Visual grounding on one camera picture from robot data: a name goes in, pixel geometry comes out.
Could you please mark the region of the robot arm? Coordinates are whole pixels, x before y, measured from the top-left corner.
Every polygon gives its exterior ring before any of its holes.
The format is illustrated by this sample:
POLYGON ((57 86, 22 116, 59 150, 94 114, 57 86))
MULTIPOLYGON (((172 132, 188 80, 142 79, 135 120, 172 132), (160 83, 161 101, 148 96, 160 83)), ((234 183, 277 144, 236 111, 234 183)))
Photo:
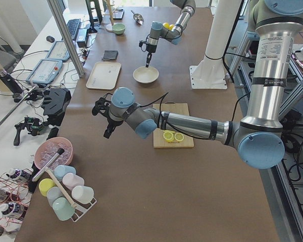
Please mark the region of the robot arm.
POLYGON ((175 25, 169 29, 166 28, 162 23, 153 21, 150 27, 150 32, 146 39, 139 41, 139 47, 142 47, 144 44, 146 45, 146 68, 149 67, 152 54, 156 52, 159 38, 165 39, 168 42, 177 45, 188 21, 195 13, 196 5, 194 0, 173 0, 170 2, 181 9, 180 16, 175 25))
POLYGON ((303 1, 256 1, 248 27, 259 37, 255 72, 246 116, 238 123, 186 116, 144 108, 133 92, 120 87, 110 100, 101 97, 92 114, 108 120, 104 136, 127 123, 141 138, 156 128, 175 130, 203 140, 234 147, 249 166, 267 169, 283 158, 282 125, 278 118, 294 37, 303 29, 303 1))

